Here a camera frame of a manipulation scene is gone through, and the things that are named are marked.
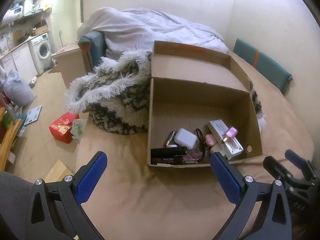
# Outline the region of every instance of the white sheet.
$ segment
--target white sheet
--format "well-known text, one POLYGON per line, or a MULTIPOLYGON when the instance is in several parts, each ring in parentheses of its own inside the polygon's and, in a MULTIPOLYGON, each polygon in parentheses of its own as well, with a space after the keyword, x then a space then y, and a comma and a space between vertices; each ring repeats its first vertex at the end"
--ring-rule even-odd
POLYGON ((107 57, 115 60, 130 48, 152 51, 155 40, 228 52, 223 38, 214 29, 147 8, 130 8, 122 11, 109 7, 100 8, 81 25, 78 36, 93 30, 105 33, 107 57))

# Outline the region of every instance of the blue rubber pad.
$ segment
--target blue rubber pad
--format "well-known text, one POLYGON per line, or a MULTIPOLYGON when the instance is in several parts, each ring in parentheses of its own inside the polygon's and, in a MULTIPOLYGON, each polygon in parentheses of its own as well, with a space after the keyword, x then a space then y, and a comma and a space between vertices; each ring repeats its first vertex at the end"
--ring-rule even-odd
POLYGON ((100 156, 95 160, 87 173, 83 176, 82 180, 78 183, 75 199, 79 205, 88 201, 91 193, 105 171, 107 164, 107 155, 104 152, 101 152, 100 156))
POLYGON ((240 186, 216 154, 211 155, 210 166, 228 200, 233 204, 240 204, 240 186))
POLYGON ((306 161, 292 150, 286 150, 284 157, 300 170, 304 169, 306 165, 306 161))

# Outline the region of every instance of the tan bed sheet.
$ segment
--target tan bed sheet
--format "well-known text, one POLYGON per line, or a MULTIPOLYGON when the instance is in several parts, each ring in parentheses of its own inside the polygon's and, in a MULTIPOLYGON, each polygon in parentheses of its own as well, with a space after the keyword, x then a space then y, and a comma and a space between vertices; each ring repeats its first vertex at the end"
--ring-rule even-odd
MULTIPOLYGON (((313 143, 305 126, 280 91, 244 60, 230 52, 251 78, 268 124, 262 138, 263 157, 236 165, 243 175, 272 182, 263 169, 272 155, 294 175, 297 168, 284 158, 292 149, 312 159, 313 143)), ((169 169, 146 165, 147 134, 121 136, 95 127, 83 133, 76 167, 97 151, 108 156, 108 167, 89 201, 82 207, 105 239, 212 239, 235 205, 228 202, 210 168, 169 169)), ((253 224, 251 217, 247 226, 253 224)))

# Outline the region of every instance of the white front-load washing machine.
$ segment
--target white front-load washing machine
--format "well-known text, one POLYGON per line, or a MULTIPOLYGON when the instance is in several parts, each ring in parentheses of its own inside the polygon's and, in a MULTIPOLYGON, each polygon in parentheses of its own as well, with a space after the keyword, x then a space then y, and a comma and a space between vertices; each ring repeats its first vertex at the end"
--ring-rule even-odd
POLYGON ((41 75, 44 68, 51 64, 51 48, 48 33, 33 38, 28 42, 28 45, 38 75, 41 75))

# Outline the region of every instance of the orange strap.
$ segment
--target orange strap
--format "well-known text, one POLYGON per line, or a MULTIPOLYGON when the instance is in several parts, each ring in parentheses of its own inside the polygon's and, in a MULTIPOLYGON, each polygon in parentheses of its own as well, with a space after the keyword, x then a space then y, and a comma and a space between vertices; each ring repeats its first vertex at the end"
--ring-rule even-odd
POLYGON ((254 56, 254 61, 253 61, 253 65, 252 65, 254 68, 257 68, 257 63, 258 63, 259 54, 260 54, 260 51, 257 50, 257 51, 256 51, 256 55, 254 56))

